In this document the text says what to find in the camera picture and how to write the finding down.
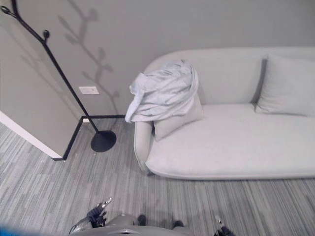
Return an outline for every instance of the baseboard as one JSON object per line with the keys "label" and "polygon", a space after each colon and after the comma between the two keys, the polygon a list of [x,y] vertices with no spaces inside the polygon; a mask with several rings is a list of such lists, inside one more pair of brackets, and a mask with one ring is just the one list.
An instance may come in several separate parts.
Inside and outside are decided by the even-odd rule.
{"label": "baseboard", "polygon": [[125,115],[100,115],[100,116],[90,116],[92,119],[108,119],[108,118],[125,118]]}
{"label": "baseboard", "polygon": [[[106,115],[106,116],[90,116],[90,117],[92,119],[108,119],[108,118],[125,118],[125,115]],[[53,159],[54,161],[65,161],[65,160],[67,160],[69,152],[70,152],[70,150],[72,148],[72,145],[73,145],[73,143],[74,143],[74,141],[75,141],[75,139],[76,139],[76,137],[78,135],[78,132],[79,132],[79,130],[81,128],[81,125],[83,123],[83,119],[86,119],[86,118],[87,118],[86,116],[81,116],[81,118],[79,119],[77,127],[75,128],[75,130],[73,132],[73,135],[72,135],[72,137],[70,139],[70,142],[68,144],[67,149],[65,150],[65,153],[64,153],[63,157],[62,158],[51,158],[51,159]]]}

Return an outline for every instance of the sofa seat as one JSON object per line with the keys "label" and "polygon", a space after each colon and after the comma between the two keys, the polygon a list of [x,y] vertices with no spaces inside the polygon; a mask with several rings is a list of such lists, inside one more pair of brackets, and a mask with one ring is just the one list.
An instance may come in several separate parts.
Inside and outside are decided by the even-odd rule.
{"label": "sofa seat", "polygon": [[150,171],[182,179],[315,176],[315,118],[257,114],[250,103],[203,111],[204,119],[152,141]]}

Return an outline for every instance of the coat rack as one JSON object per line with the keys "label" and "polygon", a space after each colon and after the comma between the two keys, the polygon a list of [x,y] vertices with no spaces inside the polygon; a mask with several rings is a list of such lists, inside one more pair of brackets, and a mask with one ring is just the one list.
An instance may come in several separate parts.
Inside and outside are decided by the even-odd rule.
{"label": "coat rack", "polygon": [[109,149],[111,149],[115,142],[116,142],[116,135],[113,131],[111,130],[103,130],[99,131],[98,128],[95,126],[93,120],[91,119],[91,116],[88,114],[87,110],[84,108],[83,104],[81,103],[80,99],[78,98],[77,94],[74,92],[71,84],[69,83],[68,79],[64,75],[62,69],[60,68],[59,64],[57,63],[55,57],[53,56],[52,52],[50,51],[48,45],[47,45],[47,39],[50,36],[50,33],[48,30],[44,30],[42,38],[38,33],[36,33],[20,16],[19,11],[18,11],[18,6],[16,0],[11,0],[12,3],[12,8],[13,8],[13,13],[9,10],[9,8],[5,6],[1,6],[1,10],[15,19],[18,20],[18,22],[28,31],[30,32],[44,47],[46,53],[48,54],[50,60],[58,70],[60,76],[62,77],[63,81],[67,85],[68,89],[72,93],[73,97],[79,104],[80,108],[84,112],[85,116],[89,119],[91,125],[93,126],[95,130],[95,135],[93,136],[91,140],[91,148],[96,151],[96,152],[104,152]]}

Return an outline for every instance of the sofa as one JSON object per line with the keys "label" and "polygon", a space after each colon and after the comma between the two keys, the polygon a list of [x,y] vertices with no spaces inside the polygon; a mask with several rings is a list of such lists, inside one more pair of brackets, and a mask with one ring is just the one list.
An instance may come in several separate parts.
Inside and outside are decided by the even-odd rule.
{"label": "sofa", "polygon": [[154,139],[150,122],[135,122],[134,152],[142,171],[195,180],[315,176],[315,117],[255,112],[268,55],[315,60],[315,47],[178,51],[199,76],[203,118]]}

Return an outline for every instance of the floor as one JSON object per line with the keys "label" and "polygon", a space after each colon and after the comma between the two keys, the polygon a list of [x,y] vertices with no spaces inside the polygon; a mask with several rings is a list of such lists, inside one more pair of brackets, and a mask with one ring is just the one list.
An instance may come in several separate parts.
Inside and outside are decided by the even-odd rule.
{"label": "floor", "polygon": [[0,225],[66,235],[89,209],[112,196],[108,220],[121,212],[144,213],[148,225],[170,229],[181,219],[196,236],[211,236],[219,215],[237,236],[315,235],[315,179],[148,177],[133,154],[133,126],[123,119],[99,119],[96,124],[115,131],[115,146],[93,152],[93,130],[83,124],[65,162],[51,160],[0,125]]}

